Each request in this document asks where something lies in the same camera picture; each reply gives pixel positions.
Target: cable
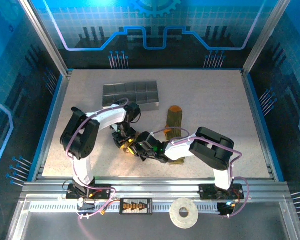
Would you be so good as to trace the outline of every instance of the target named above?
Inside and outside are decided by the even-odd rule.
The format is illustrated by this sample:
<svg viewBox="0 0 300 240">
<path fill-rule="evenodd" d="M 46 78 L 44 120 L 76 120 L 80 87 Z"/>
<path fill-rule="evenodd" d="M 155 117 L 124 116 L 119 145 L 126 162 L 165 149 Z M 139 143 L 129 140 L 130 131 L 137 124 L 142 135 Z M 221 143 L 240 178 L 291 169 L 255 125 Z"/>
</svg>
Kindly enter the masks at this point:
<svg viewBox="0 0 300 240">
<path fill-rule="evenodd" d="M 226 150 L 226 151 L 228 151 L 228 152 L 230 152 L 230 153 L 238 154 L 238 156 L 230 162 L 230 177 L 233 179 L 233 163 L 234 163 L 235 161 L 239 160 L 239 159 L 242 157 L 242 153 L 241 153 L 241 152 L 239 152 L 239 151 L 237 151 L 237 150 L 234 150 L 234 149 L 232 149 L 232 148 L 223 146 L 223 145 L 221 145 L 221 144 L 219 144 L 219 143 L 216 143 L 216 142 L 214 142 L 214 141 L 208 140 L 208 139 L 206 139 L 206 138 L 204 138 L 204 137 L 198 137 L 198 136 L 193 136 L 193 137 L 189 137 L 189 138 L 186 137 L 186 138 L 183 138 L 183 139 L 179 140 L 178 142 L 174 142 L 173 139 L 171 139 L 171 140 L 170 140 L 170 143 L 171 143 L 173 146 L 177 146 L 177 145 L 180 145 L 180 144 L 184 144 L 184 143 L 186 143 L 186 142 L 191 142 L 192 140 L 203 141 L 203 142 L 205 142 L 205 143 L 207 143 L 207 144 L 212 144 L 212 145 L 214 145 L 214 146 L 216 146 L 216 147 L 218 147 L 218 148 L 221 148 L 221 149 L 223 149 L 223 150 Z"/>
<path fill-rule="evenodd" d="M 239 213 L 244 209 L 244 207 L 246 206 L 246 204 L 247 204 L 247 202 L 248 202 L 248 200 L 249 200 L 249 195 L 250 195 L 250 188 L 249 188 L 249 183 L 248 183 L 247 179 L 245 179 L 245 178 L 242 177 L 242 176 L 236 176 L 234 179 L 235 179 L 235 180 L 236 180 L 236 179 L 241 179 L 241 180 L 245 181 L 245 184 L 246 184 L 246 196 L 245 196 L 243 205 L 239 208 L 239 210 L 236 211 L 236 212 L 233 212 L 232 214 L 228 214 L 228 215 L 227 215 L 228 219 L 234 217 L 234 216 L 237 215 L 237 214 L 239 214 Z"/>
<path fill-rule="evenodd" d="M 138 120 L 137 121 L 131 121 L 130 123 L 132 123 L 132 124 L 136 124 L 137 122 L 139 122 L 139 120 L 140 120 L 140 118 L 141 118 L 141 112 L 140 112 L 140 114 L 139 114 L 139 118 L 138 118 Z"/>
<path fill-rule="evenodd" d="M 65 190 L 67 193 L 73 193 L 73 194 L 77 194 L 79 195 L 80 197 L 83 197 L 83 198 L 86 198 L 87 196 L 85 195 L 81 195 L 80 192 L 78 192 L 77 190 L 76 191 L 71 191 L 71 190 L 68 190 L 68 189 L 65 189 L 64 186 L 66 184 L 66 182 L 68 182 L 69 180 L 65 180 L 62 184 L 62 189 Z"/>
<path fill-rule="evenodd" d="M 112 111 L 112 110 L 116 110 L 116 109 L 121 109 L 121 108 L 124 108 L 128 103 L 129 103 L 129 99 L 128 98 L 122 98 L 120 99 L 118 102 L 122 101 L 122 100 L 125 100 L 125 103 L 123 105 L 119 105 L 119 106 L 115 106 L 115 107 L 110 107 L 110 108 L 107 108 L 107 109 L 103 109 L 103 110 L 100 110 L 98 112 L 95 112 L 93 115 L 89 116 L 86 120 L 84 120 L 81 125 L 78 127 L 78 129 L 75 131 L 75 133 L 73 134 L 72 138 L 70 139 L 69 141 L 69 144 L 67 145 L 66 147 L 66 150 L 65 150 L 65 154 L 68 158 L 70 158 L 71 160 L 74 160 L 74 156 L 70 156 L 69 155 L 69 150 L 70 150 L 70 147 L 71 145 L 73 144 L 76 136 L 78 135 L 78 133 L 80 132 L 80 130 L 86 125 L 87 122 L 89 122 L 91 119 L 95 118 L 96 116 L 100 115 L 100 114 L 103 114 L 103 113 L 106 113 L 108 111 Z"/>
<path fill-rule="evenodd" d="M 110 107 L 110 108 L 107 108 L 107 109 L 103 109 L 103 110 L 100 110 L 96 113 L 94 113 L 93 115 L 89 116 L 86 120 L 84 120 L 80 126 L 78 127 L 78 129 L 75 131 L 75 133 L 73 134 L 72 138 L 70 139 L 69 141 L 69 144 L 67 145 L 66 147 L 66 150 L 65 150 L 65 155 L 70 158 L 71 160 L 71 163 L 72 163 L 72 168 L 73 168 L 73 173 L 74 175 L 77 177 L 77 179 L 79 180 L 79 182 L 85 186 L 86 188 L 88 189 L 91 189 L 91 190 L 112 190 L 113 191 L 113 194 L 109 197 L 108 201 L 99 209 L 97 210 L 96 212 L 92 213 L 92 214 L 87 214 L 86 216 L 82 216 L 80 215 L 78 212 L 77 214 L 81 217 L 81 218 L 89 218 L 89 217 L 92 217 L 98 213 L 100 213 L 104 208 L 105 206 L 107 206 L 107 204 L 109 202 L 111 202 L 112 198 L 114 197 L 114 195 L 116 194 L 116 189 L 114 187 L 93 187 L 93 186 L 89 186 L 89 185 L 86 185 L 84 182 L 82 182 L 80 180 L 80 178 L 78 177 L 78 174 L 77 174 L 77 171 L 76 171 L 76 168 L 75 168 L 75 165 L 74 165 L 74 156 L 73 155 L 69 155 L 69 150 L 70 150 L 70 147 L 71 145 L 73 144 L 75 138 L 77 137 L 78 133 L 80 132 L 80 130 L 86 125 L 86 123 L 88 121 L 90 121 L 91 119 L 95 118 L 96 116 L 102 114 L 102 113 L 106 113 L 108 111 L 113 111 L 113 110 L 116 110 L 116 109 L 121 109 L 121 108 L 124 108 L 126 105 L 128 105 L 129 103 L 129 99 L 128 98 L 122 98 L 120 99 L 118 102 L 121 102 L 125 100 L 125 103 L 123 105 L 119 105 L 119 106 L 115 106 L 115 107 Z"/>
<path fill-rule="evenodd" d="M 231 148 L 229 148 L 229 147 L 222 146 L 221 144 L 216 143 L 216 142 L 214 142 L 214 141 L 205 139 L 205 138 L 203 138 L 203 137 L 198 137 L 198 136 L 189 137 L 189 138 L 180 140 L 180 141 L 178 141 L 178 142 L 176 142 L 176 143 L 174 143 L 174 142 L 173 142 L 173 139 L 171 139 L 171 140 L 170 140 L 170 143 L 171 143 L 172 145 L 174 145 L 174 146 L 177 146 L 177 145 L 180 145 L 180 144 L 184 144 L 184 143 L 186 143 L 186 142 L 190 142 L 190 141 L 192 141 L 192 140 L 203 141 L 203 142 L 205 142 L 205 143 L 207 143 L 207 144 L 212 144 L 212 145 L 214 145 L 214 146 L 216 146 L 216 147 L 218 147 L 218 148 L 221 148 L 221 149 L 226 150 L 226 151 L 228 151 L 228 152 L 231 152 L 231 153 L 233 153 L 233 154 L 238 154 L 238 156 L 237 156 L 236 158 L 234 158 L 234 159 L 230 162 L 230 178 L 231 178 L 231 179 L 234 179 L 234 180 L 236 180 L 236 179 L 244 180 L 244 181 L 245 181 L 245 184 L 246 184 L 246 188 L 247 188 L 247 194 L 246 194 L 246 197 L 245 197 L 245 199 L 244 199 L 244 203 L 243 203 L 243 205 L 239 208 L 239 210 L 236 211 L 235 213 L 232 213 L 231 215 L 230 215 L 230 214 L 227 215 L 228 218 L 234 217 L 235 215 L 239 214 L 239 213 L 242 211 L 242 209 L 244 209 L 244 207 L 246 206 L 246 204 L 247 204 L 247 202 L 248 202 L 248 200 L 249 200 L 249 194 L 250 194 L 250 189 L 249 189 L 249 183 L 248 183 L 248 181 L 247 181 L 244 177 L 242 177 L 242 176 L 233 177 L 233 163 L 234 163 L 235 161 L 239 160 L 239 159 L 242 157 L 242 153 L 239 152 L 239 151 L 237 151 L 237 150 L 231 149 Z"/>
<path fill-rule="evenodd" d="M 106 212 L 106 210 L 108 209 L 108 207 L 114 203 L 120 202 L 120 200 L 113 200 L 111 202 L 109 202 L 109 204 L 107 206 L 105 206 L 105 208 L 103 209 L 104 212 Z"/>
<path fill-rule="evenodd" d="M 178 127 L 178 126 L 169 126 L 169 127 L 160 129 L 159 131 L 155 131 L 155 132 L 153 132 L 153 134 L 160 133 L 160 132 L 162 132 L 162 131 L 164 131 L 164 130 L 167 130 L 167 129 L 180 129 L 180 130 L 182 130 L 182 131 L 185 131 L 185 132 L 188 134 L 188 136 L 185 136 L 185 138 L 188 138 L 188 137 L 190 136 L 190 132 L 188 132 L 186 129 L 184 129 L 184 128 L 182 128 L 182 127 Z"/>
</svg>

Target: metal frame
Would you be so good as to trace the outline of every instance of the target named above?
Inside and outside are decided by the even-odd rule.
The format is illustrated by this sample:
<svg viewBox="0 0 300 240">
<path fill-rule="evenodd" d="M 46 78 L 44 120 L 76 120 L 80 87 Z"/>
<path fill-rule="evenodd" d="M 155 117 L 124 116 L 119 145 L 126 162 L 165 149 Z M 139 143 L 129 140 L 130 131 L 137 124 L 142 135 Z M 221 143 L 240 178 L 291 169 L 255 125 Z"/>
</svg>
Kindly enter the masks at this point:
<svg viewBox="0 0 300 240">
<path fill-rule="evenodd" d="M 250 55 L 246 59 L 246 62 L 243 66 L 243 71 L 245 74 L 250 73 L 259 55 L 264 49 L 266 43 L 268 42 L 269 38 L 273 34 L 278 22 L 280 21 L 281 17 L 285 13 L 286 8 L 288 7 L 290 1 L 291 0 L 279 0 L 275 5 L 271 15 L 269 16 L 268 20 L 266 21 L 263 27 L 262 32 L 260 33 L 258 40 L 253 46 Z"/>
<path fill-rule="evenodd" d="M 287 183 L 275 182 L 271 179 L 249 179 L 250 198 L 248 203 L 279 203 L 283 220 L 288 235 L 292 240 L 300 240 L 300 222 L 296 216 L 294 203 L 290 195 Z M 29 214 L 38 212 L 31 207 L 33 204 L 51 206 L 49 212 L 60 212 L 56 205 L 64 205 L 66 191 L 63 190 L 63 180 L 38 180 L 26 182 L 20 196 L 19 203 L 13 216 L 7 239 L 22 239 Z M 200 200 L 198 194 L 199 184 L 213 184 L 213 179 L 200 178 L 111 178 L 103 177 L 98 180 L 100 184 L 111 184 L 117 190 L 117 198 L 153 198 L 154 203 L 163 203 L 170 206 L 178 198 L 189 198 L 195 203 L 211 203 L 210 200 Z M 247 194 L 247 186 L 244 181 L 236 181 L 242 184 L 243 191 Z M 64 213 L 73 213 L 74 209 L 63 210 Z"/>
<path fill-rule="evenodd" d="M 41 176 L 41 170 L 44 168 L 45 160 L 51 145 L 52 136 L 54 134 L 59 114 L 61 112 L 62 104 L 66 95 L 70 74 L 64 63 L 58 49 L 53 43 L 49 33 L 46 31 L 41 22 L 34 6 L 28 0 L 19 0 L 32 25 L 37 31 L 40 39 L 48 50 L 52 60 L 55 62 L 61 75 L 67 77 L 62 81 L 60 89 L 57 94 L 56 103 L 52 111 L 52 116 L 48 119 L 47 132 L 43 140 L 42 148 L 39 153 L 38 164 L 36 165 L 32 182 L 25 182 L 20 195 L 20 200 L 16 207 L 12 223 L 9 228 L 7 239 L 22 239 L 27 223 L 29 221 L 29 214 L 32 211 L 31 204 L 44 202 L 46 205 L 55 205 L 56 202 L 60 204 L 65 202 L 66 191 L 62 186 L 64 178 L 44 178 Z M 254 203 L 279 203 L 283 220 L 290 239 L 300 240 L 300 221 L 294 207 L 293 200 L 286 182 L 279 182 L 278 175 L 272 152 L 269 149 L 269 142 L 263 130 L 262 122 L 258 113 L 257 103 L 253 97 L 252 88 L 248 81 L 248 73 L 252 69 L 254 63 L 258 59 L 262 49 L 267 43 L 269 37 L 274 31 L 281 16 L 285 12 L 290 0 L 279 0 L 273 12 L 264 26 L 259 39 L 251 51 L 244 67 L 244 74 L 242 75 L 243 83 L 246 89 L 248 101 L 251 106 L 252 115 L 255 121 L 257 132 L 260 138 L 261 146 L 265 155 L 266 162 L 271 166 L 273 179 L 248 179 L 250 186 L 249 204 Z M 116 188 L 116 198 L 133 198 L 133 197 L 147 197 L 153 198 L 155 203 L 171 204 L 174 200 L 185 197 L 192 199 L 195 203 L 207 203 L 211 201 L 202 201 L 199 198 L 198 190 L 199 184 L 213 184 L 213 179 L 207 178 L 119 178 L 119 177 L 102 177 L 98 178 L 99 184 L 111 184 Z M 243 190 L 247 193 L 247 186 L 244 181 L 236 181 L 243 186 Z"/>
<path fill-rule="evenodd" d="M 22 6 L 23 10 L 25 11 L 26 15 L 28 16 L 35 31 L 39 35 L 42 43 L 44 44 L 46 50 L 50 54 L 53 62 L 55 63 L 58 70 L 60 71 L 61 75 L 64 77 L 67 76 L 68 73 L 67 65 L 65 64 L 63 58 L 61 57 L 55 43 L 50 37 L 41 19 L 38 17 L 36 8 L 31 3 L 31 1 L 28 0 L 19 0 L 19 3 Z"/>
</svg>

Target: gray tray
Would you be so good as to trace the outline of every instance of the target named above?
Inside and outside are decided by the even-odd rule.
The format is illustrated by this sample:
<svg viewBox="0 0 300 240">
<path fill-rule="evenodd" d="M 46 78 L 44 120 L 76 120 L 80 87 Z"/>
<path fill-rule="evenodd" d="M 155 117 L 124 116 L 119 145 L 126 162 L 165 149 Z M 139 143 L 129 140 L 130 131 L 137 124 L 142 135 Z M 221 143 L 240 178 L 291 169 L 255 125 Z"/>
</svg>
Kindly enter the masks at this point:
<svg viewBox="0 0 300 240">
<path fill-rule="evenodd" d="M 128 98 L 130 102 L 137 103 L 141 111 L 158 110 L 157 81 L 115 83 L 103 86 L 102 107 L 109 107 L 122 98 Z"/>
</svg>

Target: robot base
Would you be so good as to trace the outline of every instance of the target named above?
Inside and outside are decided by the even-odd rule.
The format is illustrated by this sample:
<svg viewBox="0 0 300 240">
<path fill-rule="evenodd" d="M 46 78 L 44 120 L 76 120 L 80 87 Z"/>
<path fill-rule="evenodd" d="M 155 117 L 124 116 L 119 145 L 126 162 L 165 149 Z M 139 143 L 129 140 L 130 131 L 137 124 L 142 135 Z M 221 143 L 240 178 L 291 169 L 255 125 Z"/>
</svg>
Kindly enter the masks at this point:
<svg viewBox="0 0 300 240">
<path fill-rule="evenodd" d="M 95 188 L 109 188 L 111 187 L 110 184 L 95 184 L 91 183 L 91 187 Z M 92 190 L 85 187 L 82 187 L 75 181 L 73 181 L 73 184 L 68 185 L 68 189 L 66 192 L 66 199 L 80 199 L 80 198 L 86 198 L 86 199 L 104 199 L 108 200 L 110 198 L 110 190 Z"/>
<path fill-rule="evenodd" d="M 200 184 L 198 194 L 201 200 L 235 201 L 245 198 L 241 184 L 232 184 L 228 190 L 220 189 L 214 184 Z"/>
</svg>

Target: glass enclosure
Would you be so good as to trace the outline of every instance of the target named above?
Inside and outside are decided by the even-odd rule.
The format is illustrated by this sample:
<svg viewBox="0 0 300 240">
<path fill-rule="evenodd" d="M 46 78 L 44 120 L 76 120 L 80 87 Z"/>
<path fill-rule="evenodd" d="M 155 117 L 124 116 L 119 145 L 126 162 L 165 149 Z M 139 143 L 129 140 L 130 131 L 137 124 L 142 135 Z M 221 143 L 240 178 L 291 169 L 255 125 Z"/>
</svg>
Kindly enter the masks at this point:
<svg viewBox="0 0 300 240">
<path fill-rule="evenodd" d="M 300 0 L 292 0 L 251 71 L 284 180 L 300 191 Z"/>
<path fill-rule="evenodd" d="M 73 69 L 242 68 L 277 0 L 34 0 Z"/>
<path fill-rule="evenodd" d="M 31 166 L 59 75 L 19 3 L 0 2 L 0 239 L 29 170 L 13 157 Z"/>
</svg>

